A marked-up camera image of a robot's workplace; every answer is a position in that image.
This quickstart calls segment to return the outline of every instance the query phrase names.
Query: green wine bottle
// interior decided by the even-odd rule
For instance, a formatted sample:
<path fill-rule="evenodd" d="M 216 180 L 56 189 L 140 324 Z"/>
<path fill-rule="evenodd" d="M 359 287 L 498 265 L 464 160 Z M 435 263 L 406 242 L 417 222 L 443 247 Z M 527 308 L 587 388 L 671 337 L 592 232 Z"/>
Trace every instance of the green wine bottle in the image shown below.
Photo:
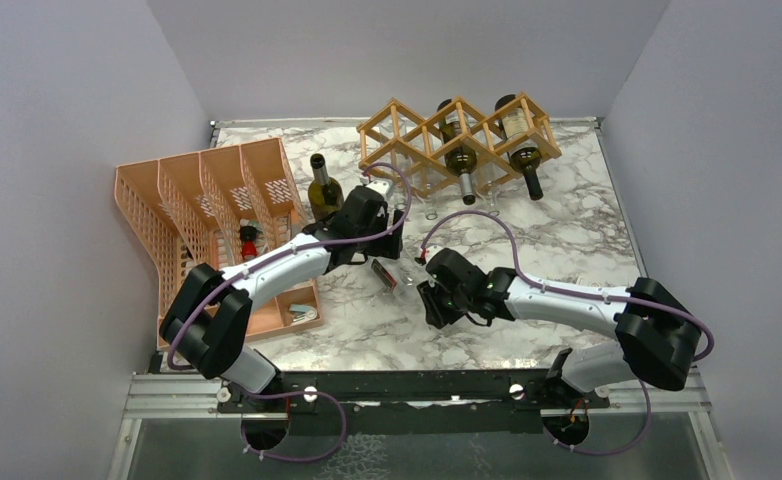
<path fill-rule="evenodd" d="M 438 110 L 446 107 L 452 100 L 444 100 L 438 105 Z M 466 121 L 459 118 L 458 112 L 453 110 L 438 122 L 438 129 L 441 130 L 441 140 L 444 143 L 456 138 L 462 133 L 461 122 Z M 465 205 L 473 205 L 476 202 L 476 195 L 473 193 L 473 180 L 471 174 L 476 169 L 476 152 L 467 145 L 456 147 L 444 155 L 444 164 L 450 173 L 459 177 L 459 188 L 462 189 L 462 202 Z"/>
<path fill-rule="evenodd" d="M 515 99 L 515 95 L 506 95 L 500 100 L 497 100 L 497 104 L 494 105 L 494 110 L 500 110 L 503 106 Z M 513 108 L 500 115 L 500 120 L 497 122 L 500 127 L 500 131 L 503 134 L 503 138 L 511 140 L 518 135 L 523 135 L 529 128 L 526 124 L 526 115 L 523 113 L 523 109 Z M 527 140 L 520 145 L 509 150 L 509 165 L 512 169 L 524 176 L 526 181 L 526 189 L 529 191 L 529 198 L 532 200 L 541 200 L 544 197 L 544 192 L 541 191 L 541 183 L 538 182 L 538 174 L 535 173 L 535 169 L 541 165 L 541 151 L 534 143 Z"/>
<path fill-rule="evenodd" d="M 344 204 L 344 192 L 338 180 L 329 176 L 326 171 L 326 159 L 315 153 L 310 160 L 314 180 L 309 184 L 309 205 L 311 205 L 314 220 L 319 222 L 333 212 L 341 209 Z"/>

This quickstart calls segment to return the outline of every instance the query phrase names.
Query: marble surface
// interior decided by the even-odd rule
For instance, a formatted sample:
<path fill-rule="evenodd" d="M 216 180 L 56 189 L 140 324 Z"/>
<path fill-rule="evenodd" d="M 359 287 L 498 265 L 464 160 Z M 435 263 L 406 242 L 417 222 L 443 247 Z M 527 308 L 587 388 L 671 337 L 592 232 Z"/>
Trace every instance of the marble surface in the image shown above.
<path fill-rule="evenodd" d="M 326 156 L 330 175 L 345 193 L 358 184 L 357 123 L 222 128 L 217 146 L 282 137 L 310 211 L 306 188 L 312 153 Z M 533 275 L 564 282 L 632 284 L 638 268 L 593 125 L 555 123 L 553 133 L 563 155 L 538 170 L 544 199 L 530 201 L 522 180 L 504 185 L 498 198 L 500 218 L 520 245 L 521 266 Z M 437 204 L 439 218 L 463 207 L 456 187 L 445 189 Z M 436 221 L 426 220 L 423 205 L 416 200 L 404 225 L 405 246 L 415 251 Z M 486 218 L 452 220 L 431 242 L 452 246 L 486 272 L 512 264 L 508 240 Z M 324 326 L 252 343 L 283 370 L 546 367 L 563 348 L 605 341 L 590 332 L 541 321 L 495 320 L 492 327 L 483 328 L 460 320 L 437 330 L 407 315 L 367 266 L 339 268 L 319 278 L 318 284 Z"/>

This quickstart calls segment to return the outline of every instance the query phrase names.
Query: white wall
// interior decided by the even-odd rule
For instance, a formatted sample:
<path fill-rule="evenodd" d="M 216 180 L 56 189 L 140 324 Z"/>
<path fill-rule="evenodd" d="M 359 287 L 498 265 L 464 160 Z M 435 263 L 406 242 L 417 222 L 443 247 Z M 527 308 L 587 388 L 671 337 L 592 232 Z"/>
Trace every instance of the white wall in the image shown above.
<path fill-rule="evenodd" d="M 718 337 L 736 477 L 782 478 L 782 0 L 672 0 L 603 131 L 650 275 Z"/>
<path fill-rule="evenodd" d="M 105 476 L 155 343 L 113 169 L 207 129 L 143 0 L 0 1 L 0 479 Z"/>
<path fill-rule="evenodd" d="M 526 91 L 604 115 L 668 0 L 148 0 L 209 117 L 421 114 Z"/>

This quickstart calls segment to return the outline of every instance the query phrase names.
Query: purple cable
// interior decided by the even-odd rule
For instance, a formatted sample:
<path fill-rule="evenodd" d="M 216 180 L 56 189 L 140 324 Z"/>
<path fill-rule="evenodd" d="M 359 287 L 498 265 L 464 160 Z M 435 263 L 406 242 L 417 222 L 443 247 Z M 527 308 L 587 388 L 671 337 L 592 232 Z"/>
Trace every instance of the purple cable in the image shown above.
<path fill-rule="evenodd" d="M 185 334 L 188 332 L 188 329 L 191 328 L 191 325 L 194 324 L 194 322 L 197 320 L 197 317 L 200 315 L 200 313 L 202 313 L 206 305 L 214 301 L 214 299 L 217 298 L 217 296 L 220 295 L 220 293 L 223 292 L 223 290 L 226 290 L 226 288 L 228 288 L 233 283 L 243 278 L 246 278 L 247 275 L 254 272 L 255 270 L 261 267 L 266 267 L 267 265 L 270 265 L 271 263 L 279 260 L 280 258 L 285 258 L 289 255 L 296 255 L 298 252 L 301 252 L 303 250 L 307 250 L 309 248 L 331 247 L 335 245 L 350 245 L 353 243 L 371 242 L 378 238 L 382 238 L 385 235 L 389 235 L 394 230 L 397 230 L 398 228 L 403 226 L 403 223 L 406 221 L 406 217 L 409 216 L 409 209 L 412 207 L 412 187 L 409 185 L 408 180 L 406 180 L 406 175 L 403 173 L 403 171 L 391 165 L 390 163 L 385 163 L 385 162 L 373 163 L 369 165 L 367 168 L 365 168 L 364 170 L 362 170 L 362 175 L 365 175 L 367 172 L 369 172 L 370 170 L 376 167 L 388 167 L 391 170 L 394 170 L 400 175 L 400 178 L 403 180 L 403 185 L 405 185 L 406 187 L 406 208 L 403 209 L 403 216 L 400 217 L 400 219 L 396 223 L 394 223 L 394 225 L 391 225 L 391 227 L 389 227 L 387 230 L 383 230 L 379 233 L 368 235 L 366 237 L 344 238 L 340 240 L 326 240 L 317 243 L 307 243 L 303 245 L 298 245 L 295 250 L 283 250 L 275 254 L 268 254 L 262 257 L 262 260 L 259 263 L 253 265 L 252 269 L 238 272 L 235 275 L 227 278 L 226 280 L 223 281 L 223 283 L 221 283 L 214 290 L 212 290 L 211 293 L 209 293 L 203 299 L 203 301 L 200 302 L 199 305 L 197 305 L 197 308 L 195 308 L 194 311 L 191 312 L 191 314 L 185 320 L 185 323 L 182 324 L 182 327 L 176 333 L 176 337 L 174 337 L 173 341 L 170 342 L 170 349 L 167 351 L 167 366 L 173 370 L 193 370 L 194 367 L 192 367 L 191 365 L 177 365 L 173 361 L 173 357 L 174 355 L 176 355 L 176 349 L 179 346 L 179 344 L 182 343 L 182 338 L 185 337 Z"/>
<path fill-rule="evenodd" d="M 288 397 L 297 397 L 300 395 L 317 395 L 318 397 L 323 397 L 330 402 L 332 402 L 335 405 L 335 408 L 338 409 L 338 413 L 341 415 L 341 433 L 338 435 L 338 439 L 335 441 L 335 445 L 332 445 L 332 447 L 318 455 L 314 455 L 311 457 L 289 457 L 287 455 L 279 455 L 277 453 L 266 453 L 266 450 L 256 450 L 253 448 L 250 443 L 247 441 L 247 434 L 246 429 L 244 428 L 244 424 L 241 424 L 241 441 L 244 442 L 244 446 L 246 447 L 244 449 L 244 453 L 246 452 L 253 452 L 256 455 L 259 455 L 259 458 L 272 458 L 274 460 L 282 460 L 283 462 L 292 462 L 292 463 L 310 463 L 310 462 L 316 462 L 318 460 L 323 460 L 324 458 L 332 455 L 336 451 L 338 451 L 339 448 L 341 448 L 341 445 L 344 444 L 344 439 L 347 438 L 347 414 L 344 412 L 344 407 L 341 405 L 341 402 L 339 402 L 335 397 L 332 395 L 325 393 L 325 392 L 285 392 L 285 393 L 275 393 L 272 395 L 259 395 L 257 393 L 250 393 L 248 392 L 244 387 L 241 387 L 241 390 L 244 391 L 244 394 L 255 398 L 257 400 L 277 400 L 280 398 L 288 398 Z"/>
<path fill-rule="evenodd" d="M 426 244 L 429 242 L 429 239 L 432 237 L 432 235 L 435 233 L 438 228 L 441 227 L 445 222 L 450 220 L 451 218 L 455 218 L 461 215 L 479 215 L 481 217 L 490 218 L 491 220 L 494 220 L 497 222 L 498 225 L 500 225 L 503 228 L 503 231 L 506 232 L 506 236 L 509 237 L 509 243 L 512 245 L 512 261 L 515 264 L 515 272 L 518 274 L 519 277 L 523 279 L 524 282 L 529 284 L 530 286 L 534 288 L 541 288 L 541 283 L 536 282 L 535 280 L 529 278 L 526 276 L 526 274 L 521 270 L 520 265 L 520 258 L 518 257 L 518 244 L 515 241 L 515 236 L 512 234 L 512 231 L 509 229 L 509 226 L 506 225 L 502 220 L 499 218 L 489 215 L 485 212 L 479 212 L 476 210 L 460 210 L 456 213 L 451 213 L 450 215 L 447 215 L 446 217 L 442 218 L 438 221 L 438 223 L 435 224 L 434 227 L 432 227 L 432 230 L 429 231 L 429 233 L 426 234 L 426 237 L 424 237 L 423 242 L 420 244 L 421 250 L 426 250 Z M 548 292 L 558 293 L 561 295 L 567 295 L 569 297 L 574 298 L 583 298 L 586 300 L 598 300 L 598 301 L 605 301 L 602 295 L 598 295 L 596 293 L 585 293 L 585 292 L 578 292 L 576 290 L 571 290 L 569 288 L 560 288 L 560 287 L 553 287 L 553 286 L 547 286 L 546 290 Z M 694 356 L 694 361 L 702 360 L 706 358 L 710 353 L 712 353 L 712 350 L 715 348 L 715 336 L 712 334 L 712 332 L 709 330 L 709 327 L 706 326 L 705 323 L 698 320 L 694 315 L 684 312 L 682 310 L 670 307 L 668 305 L 662 305 L 661 303 L 651 302 L 649 300 L 643 300 L 641 298 L 633 298 L 633 297 L 624 297 L 621 295 L 611 295 L 609 296 L 610 302 L 624 302 L 624 303 L 632 303 L 635 305 L 641 305 L 644 307 L 653 308 L 656 310 L 661 310 L 666 313 L 670 313 L 672 315 L 676 315 L 678 317 L 682 317 L 685 320 L 691 322 L 695 327 L 697 327 L 703 335 L 706 335 L 706 348 L 703 349 L 702 352 L 698 353 Z"/>
<path fill-rule="evenodd" d="M 565 450 L 570 450 L 572 453 L 580 453 L 582 455 L 590 455 L 592 457 L 608 457 L 610 455 L 618 455 L 619 453 L 624 453 L 627 450 L 631 449 L 632 447 L 638 445 L 641 443 L 642 440 L 644 440 L 644 437 L 647 435 L 647 432 L 650 431 L 650 422 L 653 418 L 651 416 L 651 410 L 650 410 L 650 392 L 647 391 L 647 385 L 644 384 L 641 380 L 638 381 L 639 385 L 641 385 L 641 390 L 644 392 L 644 405 L 647 407 L 647 414 L 644 417 L 644 426 L 641 427 L 641 431 L 638 432 L 638 435 L 635 436 L 629 443 L 622 447 L 618 447 L 614 450 L 588 450 L 582 447 L 576 447 L 571 445 L 566 445 L 559 440 L 556 440 L 556 437 L 553 436 L 552 433 L 550 433 L 549 430 L 546 428 L 544 429 L 544 433 L 547 434 L 548 437 L 550 437 L 553 440 L 553 443 L 555 445 L 558 445 Z"/>

